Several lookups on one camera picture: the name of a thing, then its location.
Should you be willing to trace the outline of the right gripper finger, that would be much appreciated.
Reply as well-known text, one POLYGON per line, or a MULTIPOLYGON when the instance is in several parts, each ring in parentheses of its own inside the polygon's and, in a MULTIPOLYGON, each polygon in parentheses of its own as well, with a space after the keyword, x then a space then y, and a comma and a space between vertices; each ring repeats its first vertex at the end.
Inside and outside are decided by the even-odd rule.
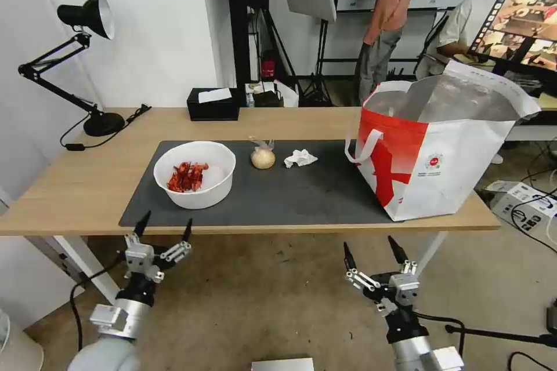
POLYGON ((344 263, 346 268, 345 278, 358 290, 367 290, 368 292, 375 292, 381 288, 381 284, 372 279, 365 273, 359 271, 356 267, 356 262, 349 249, 348 243, 343 243, 344 263))
POLYGON ((392 250, 393 256, 399 265, 398 271, 389 272, 389 276, 398 274, 411 274, 415 277, 418 276, 418 264, 415 261, 411 261, 407 256, 405 250, 396 242, 393 236, 388 235, 388 242, 392 250))

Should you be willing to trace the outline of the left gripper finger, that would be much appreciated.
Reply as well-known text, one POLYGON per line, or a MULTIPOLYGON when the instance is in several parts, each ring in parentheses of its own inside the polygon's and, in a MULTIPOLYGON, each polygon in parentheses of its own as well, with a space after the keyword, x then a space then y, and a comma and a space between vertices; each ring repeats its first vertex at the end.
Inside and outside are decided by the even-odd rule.
POLYGON ((182 235, 182 240, 179 243, 174 244, 166 251, 160 254, 160 259, 166 263, 178 263, 183 260, 192 250, 192 246, 189 242, 192 235, 193 219, 190 218, 187 222, 187 226, 182 235))
POLYGON ((135 224, 133 231, 125 236, 126 248, 131 249, 133 246, 140 244, 140 239, 149 223, 151 211, 147 213, 135 224))

